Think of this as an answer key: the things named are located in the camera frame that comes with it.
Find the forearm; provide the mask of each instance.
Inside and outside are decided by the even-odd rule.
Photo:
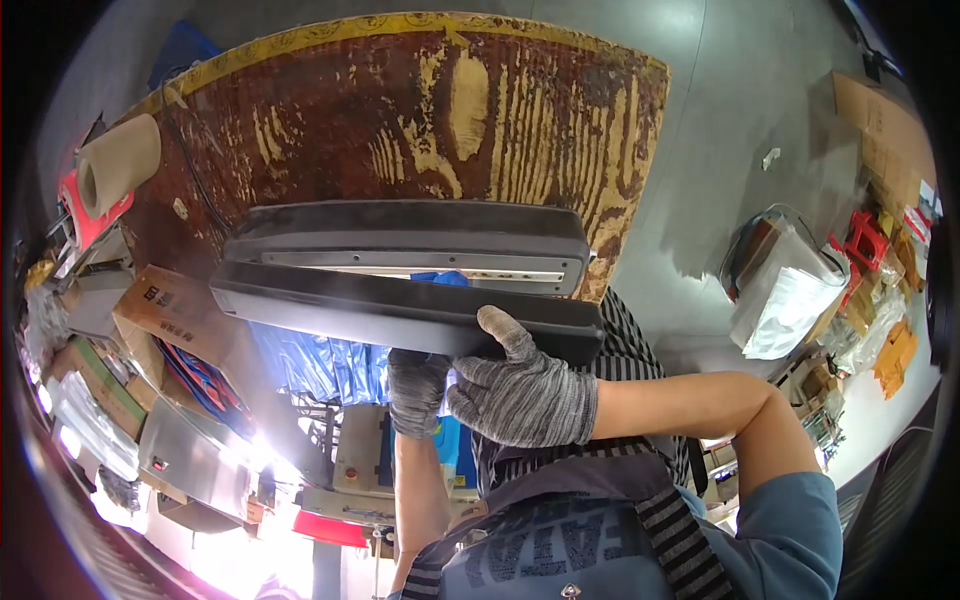
[[[780,392],[742,372],[718,372],[597,386],[593,439],[669,434],[722,438],[739,434]]]
[[[597,392],[594,440],[734,435],[741,494],[779,475],[820,470],[810,440],[780,390],[746,373],[600,381]]]
[[[395,452],[397,544],[401,553],[416,555],[444,536],[449,499],[431,438],[418,440],[397,433]]]

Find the person's shoulder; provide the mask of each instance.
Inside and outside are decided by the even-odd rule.
[[[748,597],[836,593],[843,534],[836,489],[823,473],[791,473],[758,486],[741,503],[735,538],[712,527],[705,533]]]

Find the blue plastic bag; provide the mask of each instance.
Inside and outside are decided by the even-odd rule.
[[[349,406],[387,401],[390,349],[250,322],[271,385]]]

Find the work glove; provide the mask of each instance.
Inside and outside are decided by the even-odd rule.
[[[506,360],[459,358],[447,391],[453,416],[504,445],[533,448],[586,444],[597,410],[597,380],[537,349],[530,332],[495,306],[477,322],[506,351]]]
[[[390,350],[390,417],[397,433],[418,439],[433,435],[449,371],[450,359],[442,354]]]

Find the blue shirt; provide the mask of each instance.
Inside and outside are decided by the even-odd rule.
[[[833,598],[843,536],[836,490],[824,474],[792,473],[759,486],[740,506],[736,537],[702,520],[703,502],[681,492],[738,597]],[[584,598],[674,597],[630,503],[575,494],[533,500],[453,557],[441,598],[556,600],[571,583]]]

